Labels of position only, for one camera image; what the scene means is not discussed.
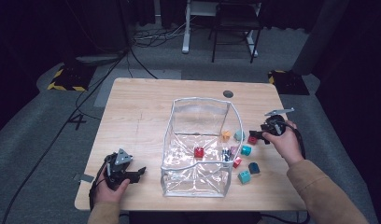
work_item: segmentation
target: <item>person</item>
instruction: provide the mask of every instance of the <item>person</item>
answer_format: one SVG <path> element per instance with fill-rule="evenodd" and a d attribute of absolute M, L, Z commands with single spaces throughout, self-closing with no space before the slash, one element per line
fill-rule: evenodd
<path fill-rule="evenodd" d="M 287 124 L 297 128 L 290 120 Z M 278 153 L 287 162 L 289 181 L 303 199 L 310 217 L 316 223 L 368 223 L 345 192 L 314 163 L 304 159 L 296 135 L 290 127 L 287 127 L 280 136 L 269 133 L 263 133 L 262 136 L 275 145 Z M 114 191 L 102 181 L 97 186 L 95 205 L 88 223 L 119 223 L 120 200 L 128 185 L 129 180 L 125 180 Z"/>

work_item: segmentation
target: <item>table top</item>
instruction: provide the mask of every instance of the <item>table top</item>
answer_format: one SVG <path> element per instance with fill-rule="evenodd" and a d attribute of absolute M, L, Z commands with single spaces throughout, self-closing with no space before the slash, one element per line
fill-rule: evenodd
<path fill-rule="evenodd" d="M 231 91 L 226 98 L 224 91 Z M 259 141 L 232 173 L 224 198 L 165 197 L 161 186 L 163 138 L 173 101 L 186 97 L 208 97 L 230 101 L 237 109 L 246 137 L 259 131 L 265 113 L 282 109 L 275 86 L 262 83 L 117 78 L 92 146 L 85 175 L 96 176 L 104 158 L 119 148 L 133 156 L 127 171 L 146 166 L 139 183 L 130 185 L 120 203 L 129 211 L 294 211 L 304 203 L 290 184 L 289 169 L 272 144 Z M 255 161 L 261 172 L 242 185 L 237 175 Z M 81 182 L 75 207 L 89 210 L 92 184 Z"/>

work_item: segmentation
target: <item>hand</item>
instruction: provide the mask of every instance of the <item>hand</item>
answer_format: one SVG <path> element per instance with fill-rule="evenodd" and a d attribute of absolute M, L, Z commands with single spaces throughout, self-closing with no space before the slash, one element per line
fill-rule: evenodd
<path fill-rule="evenodd" d="M 296 124 L 292 121 L 288 120 L 287 124 L 296 129 Z M 286 127 L 286 131 L 280 136 L 270 133 L 263 133 L 262 136 L 275 145 L 275 149 L 277 149 L 278 153 L 286 160 L 289 166 L 304 160 L 299 149 L 298 139 L 290 127 Z"/>
<path fill-rule="evenodd" d="M 104 180 L 103 173 L 106 171 L 104 167 L 103 172 L 98 177 L 97 188 L 95 189 L 94 203 L 120 203 L 124 191 L 130 184 L 130 179 L 125 179 L 119 185 L 117 190 L 110 189 Z"/>

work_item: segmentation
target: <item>transparent bag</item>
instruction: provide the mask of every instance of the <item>transparent bag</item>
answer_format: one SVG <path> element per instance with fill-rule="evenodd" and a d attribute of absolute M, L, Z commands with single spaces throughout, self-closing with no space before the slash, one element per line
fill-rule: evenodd
<path fill-rule="evenodd" d="M 211 98 L 174 100 L 164 137 L 164 196 L 224 197 L 231 185 L 233 159 L 244 139 L 231 102 Z"/>

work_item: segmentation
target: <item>tan sleeve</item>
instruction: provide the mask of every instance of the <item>tan sleeve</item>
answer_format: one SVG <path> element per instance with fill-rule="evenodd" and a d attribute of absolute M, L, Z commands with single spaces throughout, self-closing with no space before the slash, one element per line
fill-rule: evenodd
<path fill-rule="evenodd" d="M 89 216 L 88 224 L 119 224 L 118 203 L 97 203 Z"/>
<path fill-rule="evenodd" d="M 311 161 L 295 163 L 287 176 L 316 223 L 368 223 L 345 192 Z"/>

